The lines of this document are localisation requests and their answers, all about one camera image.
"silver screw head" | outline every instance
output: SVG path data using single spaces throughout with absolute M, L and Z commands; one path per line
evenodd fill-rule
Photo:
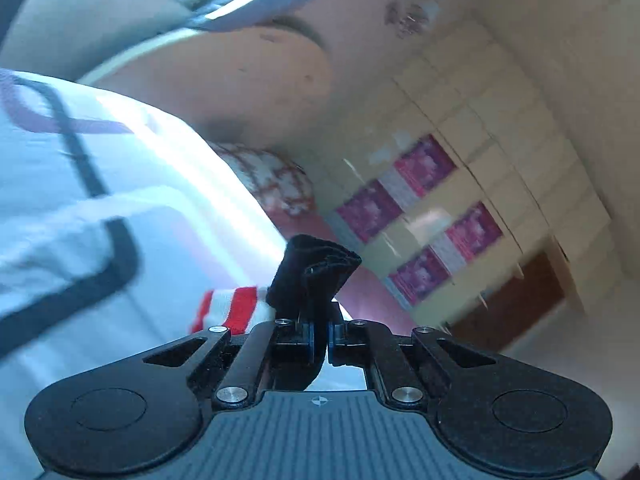
M 229 404 L 236 404 L 245 400 L 249 394 L 244 388 L 238 386 L 228 386 L 218 390 L 216 397 L 222 402 L 228 402 Z
M 418 402 L 422 398 L 422 392 L 418 388 L 402 386 L 393 390 L 391 396 L 398 402 L 411 404 L 413 402 Z

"pink poster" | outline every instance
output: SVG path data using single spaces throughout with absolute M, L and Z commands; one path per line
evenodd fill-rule
M 429 246 L 413 260 L 399 267 L 389 278 L 411 306 L 426 298 L 450 274 Z
M 363 243 L 402 214 L 400 206 L 377 180 L 361 188 L 336 211 Z
M 447 229 L 447 237 L 467 262 L 484 252 L 501 236 L 498 224 L 482 203 L 471 208 Z
M 389 275 L 389 290 L 405 308 L 415 306 L 484 252 L 502 231 L 479 202 L 418 256 Z
M 395 161 L 394 167 L 418 197 L 425 196 L 456 169 L 433 136 L 420 140 Z

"textured black surface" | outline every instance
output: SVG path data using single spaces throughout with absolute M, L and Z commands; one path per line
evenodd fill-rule
M 554 396 L 530 390 L 507 392 L 494 400 L 494 417 L 523 433 L 546 433 L 566 420 L 566 406 Z
M 47 480 L 65 477 L 47 473 Z M 373 392 L 267 392 L 217 415 L 184 455 L 139 480 L 488 480 L 452 455 L 417 413 Z M 594 480 L 592 472 L 573 477 Z
M 48 386 L 24 416 L 33 450 L 46 468 L 72 477 L 124 476 L 165 463 L 202 430 L 189 379 L 229 338 L 203 331 Z M 151 364 L 201 340 L 179 366 Z

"white fabric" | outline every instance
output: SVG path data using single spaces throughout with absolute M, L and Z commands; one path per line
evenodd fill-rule
M 0 471 L 12 480 L 41 471 L 22 423 L 38 391 L 183 337 L 206 290 L 268 285 L 285 247 L 233 172 L 181 120 L 110 92 L 20 76 L 54 87 L 73 118 L 119 121 L 133 133 L 80 133 L 111 193 L 94 199 L 61 136 L 22 129 L 0 100 L 0 324 L 99 272 L 111 257 L 108 219 L 126 219 L 140 269 L 125 290 L 0 361 Z M 18 96 L 51 115 L 32 89 Z

